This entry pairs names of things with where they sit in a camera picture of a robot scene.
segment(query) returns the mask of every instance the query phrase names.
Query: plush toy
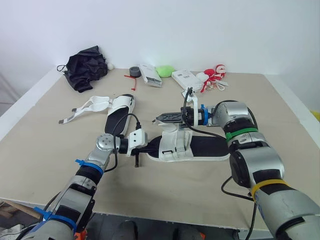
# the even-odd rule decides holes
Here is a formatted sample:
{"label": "plush toy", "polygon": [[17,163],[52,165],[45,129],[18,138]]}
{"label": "plush toy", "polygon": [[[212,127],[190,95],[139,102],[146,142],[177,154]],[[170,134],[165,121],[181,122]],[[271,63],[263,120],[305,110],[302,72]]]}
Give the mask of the plush toy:
{"label": "plush toy", "polygon": [[201,89],[201,93],[206,90],[212,90],[213,88],[219,88],[220,90],[224,90],[224,87],[219,87],[219,82],[226,75],[226,67],[223,64],[219,64],[214,69],[206,69],[203,72],[199,72],[196,76],[203,82],[203,87]]}

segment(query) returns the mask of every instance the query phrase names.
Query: beige tabletop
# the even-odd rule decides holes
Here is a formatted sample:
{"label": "beige tabletop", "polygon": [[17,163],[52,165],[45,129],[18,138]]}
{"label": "beige tabletop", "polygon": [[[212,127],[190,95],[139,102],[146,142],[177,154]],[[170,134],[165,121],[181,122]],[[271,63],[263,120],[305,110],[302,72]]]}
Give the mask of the beige tabletop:
{"label": "beige tabletop", "polygon": [[[64,76],[37,102],[0,142],[0,198],[32,204],[46,204],[73,176],[78,164],[94,148],[104,132],[107,114],[89,112],[67,124],[69,117],[91,96],[136,97],[134,113],[148,139],[161,135],[152,120],[165,112],[178,112],[183,105],[181,88],[172,78],[163,88],[151,87],[124,77],[127,69],[110,71],[92,82],[93,89],[78,93]],[[268,80],[260,74],[229,73],[225,91],[197,94],[198,102],[214,105],[223,100],[245,102],[253,111],[259,130],[278,151],[285,166],[285,180],[320,204],[320,150]],[[135,121],[130,122],[132,131]],[[219,128],[205,128],[223,134]],[[248,228],[253,203],[225,195],[221,184],[231,175],[229,161],[157,162],[144,154],[141,167],[134,158],[119,156],[118,167],[101,179],[94,196],[94,211],[199,225]],[[227,190],[247,194],[233,181]],[[267,229],[260,214],[255,229]]]}

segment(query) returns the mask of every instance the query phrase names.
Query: red and white toy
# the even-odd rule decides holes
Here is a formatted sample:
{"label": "red and white toy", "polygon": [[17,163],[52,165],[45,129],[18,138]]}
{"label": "red and white toy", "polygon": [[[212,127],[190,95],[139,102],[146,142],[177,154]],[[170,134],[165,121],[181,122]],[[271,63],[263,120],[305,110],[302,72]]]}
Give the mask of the red and white toy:
{"label": "red and white toy", "polygon": [[219,90],[225,90],[226,82],[222,82],[221,80],[226,75],[226,67],[223,64],[219,64],[214,69],[206,69],[203,72],[199,72],[196,76],[200,80],[204,80],[203,87],[201,89],[201,93],[205,90],[212,90],[213,88],[218,88]]}

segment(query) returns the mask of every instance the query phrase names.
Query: black umbrella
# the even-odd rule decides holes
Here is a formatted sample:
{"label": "black umbrella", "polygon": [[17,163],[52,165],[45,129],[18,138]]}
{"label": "black umbrella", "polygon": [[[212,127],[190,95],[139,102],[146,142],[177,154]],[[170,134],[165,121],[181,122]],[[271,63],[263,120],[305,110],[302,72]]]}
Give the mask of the black umbrella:
{"label": "black umbrella", "polygon": [[108,73],[105,60],[99,52],[99,47],[93,46],[69,57],[68,63],[59,65],[57,70],[61,72],[64,67],[67,67],[64,76],[74,90],[82,93],[93,88],[90,81],[99,80]]}

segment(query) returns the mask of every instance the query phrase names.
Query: white wall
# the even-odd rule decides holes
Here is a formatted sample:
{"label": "white wall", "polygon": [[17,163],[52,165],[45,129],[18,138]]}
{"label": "white wall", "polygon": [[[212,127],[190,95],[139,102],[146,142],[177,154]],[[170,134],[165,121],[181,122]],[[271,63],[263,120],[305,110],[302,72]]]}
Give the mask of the white wall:
{"label": "white wall", "polygon": [[319,11],[319,0],[1,1],[0,73],[23,94],[99,45],[117,68],[224,63],[229,72],[279,74],[320,111]]}

